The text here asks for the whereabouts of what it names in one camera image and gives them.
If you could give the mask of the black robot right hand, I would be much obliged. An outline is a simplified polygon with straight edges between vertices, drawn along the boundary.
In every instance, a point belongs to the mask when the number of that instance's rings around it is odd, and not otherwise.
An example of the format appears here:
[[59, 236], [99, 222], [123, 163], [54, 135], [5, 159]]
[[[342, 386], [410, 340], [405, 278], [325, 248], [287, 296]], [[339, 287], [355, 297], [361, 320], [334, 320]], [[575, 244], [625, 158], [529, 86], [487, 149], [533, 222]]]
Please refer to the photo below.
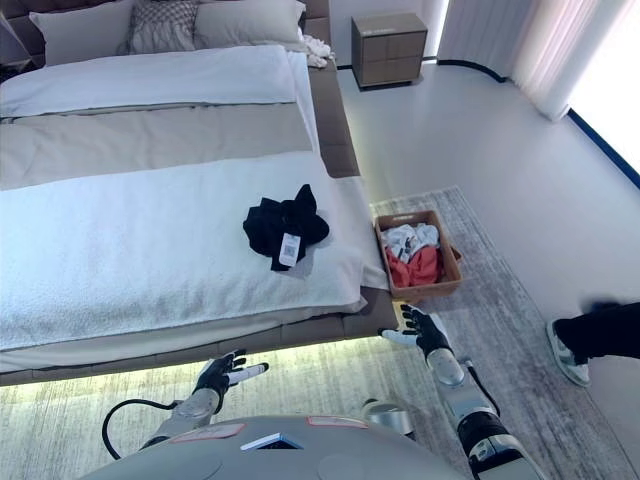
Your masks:
[[433, 316], [410, 304], [401, 304], [404, 330], [379, 328], [378, 335], [392, 342], [417, 346], [425, 358], [437, 350], [452, 352], [447, 335], [436, 325]]

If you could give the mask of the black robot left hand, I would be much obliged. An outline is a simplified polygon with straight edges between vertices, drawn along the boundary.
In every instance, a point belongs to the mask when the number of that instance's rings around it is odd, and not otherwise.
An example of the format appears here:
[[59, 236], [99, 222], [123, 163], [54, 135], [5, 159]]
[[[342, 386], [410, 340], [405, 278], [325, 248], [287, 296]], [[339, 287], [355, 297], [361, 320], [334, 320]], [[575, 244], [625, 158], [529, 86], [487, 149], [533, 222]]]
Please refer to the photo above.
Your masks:
[[222, 400], [230, 387], [269, 370], [269, 364], [266, 362], [246, 366], [245, 356], [245, 349], [237, 349], [209, 360], [197, 379], [193, 393], [211, 390]]

